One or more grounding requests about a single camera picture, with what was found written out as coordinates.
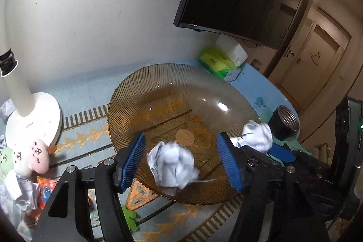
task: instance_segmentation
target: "green toy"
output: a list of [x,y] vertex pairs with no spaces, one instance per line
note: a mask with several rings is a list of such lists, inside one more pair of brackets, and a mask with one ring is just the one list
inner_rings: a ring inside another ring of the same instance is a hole
[[137,217],[136,212],[127,209],[124,205],[121,205],[123,215],[125,216],[126,222],[128,223],[128,228],[131,232],[136,232],[139,227],[136,225],[134,219]]
[[0,169],[2,170],[4,176],[6,176],[9,171],[14,169],[13,150],[9,147],[5,147],[0,153]]

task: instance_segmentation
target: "metal screw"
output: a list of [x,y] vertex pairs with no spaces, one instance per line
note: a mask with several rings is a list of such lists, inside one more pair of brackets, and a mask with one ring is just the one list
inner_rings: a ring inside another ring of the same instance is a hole
[[258,161],[256,160],[256,159],[249,159],[248,161],[247,161],[247,164],[249,165],[249,166],[257,166],[258,165]]
[[296,171],[295,167],[293,167],[293,166],[291,166],[291,165],[289,165],[288,167],[286,167],[286,170],[287,170],[287,172],[289,172],[289,173],[294,173],[294,172]]
[[108,159],[106,159],[105,160],[105,164],[107,165],[107,166],[109,166],[109,165],[112,165],[113,163],[115,162],[115,160],[113,160],[112,158],[108,158]]
[[76,170],[76,167],[74,165],[70,165],[67,167],[67,172],[72,173]]

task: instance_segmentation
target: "yellow-green package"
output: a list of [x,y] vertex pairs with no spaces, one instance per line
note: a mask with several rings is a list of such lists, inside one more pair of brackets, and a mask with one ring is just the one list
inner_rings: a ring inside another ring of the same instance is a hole
[[199,55],[199,62],[210,72],[225,81],[235,80],[243,68],[243,64],[236,67],[228,56],[217,47],[209,47],[202,50]]

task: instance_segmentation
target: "door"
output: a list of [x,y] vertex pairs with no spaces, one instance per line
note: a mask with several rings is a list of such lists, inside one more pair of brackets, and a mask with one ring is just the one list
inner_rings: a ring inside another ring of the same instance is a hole
[[298,113],[304,111],[328,82],[350,40],[349,34],[322,9],[278,88]]

